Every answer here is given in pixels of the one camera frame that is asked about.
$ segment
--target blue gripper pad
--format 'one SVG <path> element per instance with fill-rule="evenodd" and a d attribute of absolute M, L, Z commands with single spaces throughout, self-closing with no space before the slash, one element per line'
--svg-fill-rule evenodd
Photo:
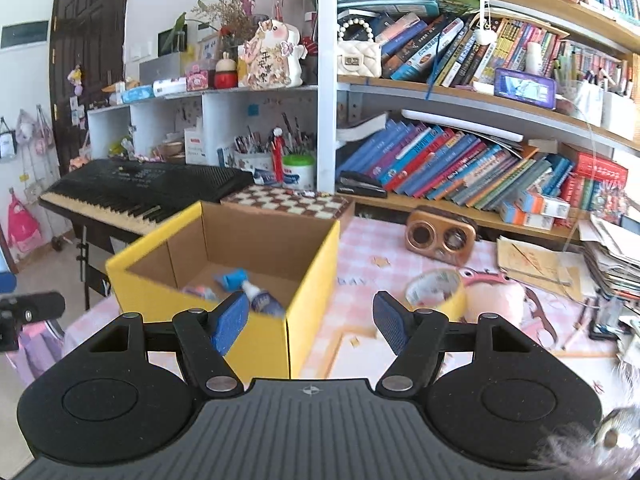
<path fill-rule="evenodd" d="M 404 349 L 416 327 L 414 315 L 384 291 L 373 297 L 373 321 L 396 355 Z"/>
<path fill-rule="evenodd" d="M 15 275 L 11 272 L 0 272 L 0 294 L 11 294 L 17 285 Z"/>
<path fill-rule="evenodd" d="M 211 336 L 214 348 L 222 356 L 229 352 L 249 319 L 249 299 L 246 294 L 235 296 L 235 300 L 232 299 L 234 296 L 231 296 L 214 310 L 216 314 L 219 309 L 223 310 L 218 317 L 216 331 Z"/>

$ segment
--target crosshair logo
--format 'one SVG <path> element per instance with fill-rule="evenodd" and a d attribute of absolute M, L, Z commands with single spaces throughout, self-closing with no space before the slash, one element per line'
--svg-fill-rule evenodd
<path fill-rule="evenodd" d="M 300 391 L 309 397 L 313 397 L 315 394 L 319 394 L 322 390 L 317 386 L 310 384 L 306 388 L 302 388 Z"/>

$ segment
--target floor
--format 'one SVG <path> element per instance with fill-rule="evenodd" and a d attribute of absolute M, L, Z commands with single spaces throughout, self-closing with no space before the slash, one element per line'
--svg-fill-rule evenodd
<path fill-rule="evenodd" d="M 56 290 L 64 296 L 66 311 L 60 319 L 63 329 L 84 312 L 84 288 L 80 282 L 77 254 L 75 246 L 67 244 L 61 253 L 48 253 L 18 275 L 18 294 Z M 91 298 L 92 304 L 99 300 L 97 294 Z M 0 478 L 7 480 L 32 460 L 15 418 L 23 390 L 24 384 L 0 354 Z"/>

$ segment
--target white handbag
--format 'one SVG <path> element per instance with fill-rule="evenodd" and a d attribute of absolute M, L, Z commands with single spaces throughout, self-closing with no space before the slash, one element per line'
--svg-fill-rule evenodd
<path fill-rule="evenodd" d="M 368 41 L 344 41 L 344 32 L 350 25 L 361 25 Z M 338 32 L 338 75 L 382 76 L 381 45 L 373 41 L 369 24 L 364 20 L 349 20 Z"/>

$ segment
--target white container with green lid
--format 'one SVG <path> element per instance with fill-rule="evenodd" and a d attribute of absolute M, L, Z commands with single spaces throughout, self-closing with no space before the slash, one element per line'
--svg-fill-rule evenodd
<path fill-rule="evenodd" d="M 299 190 L 316 188 L 316 160 L 311 155 L 283 156 L 282 170 L 285 188 Z"/>

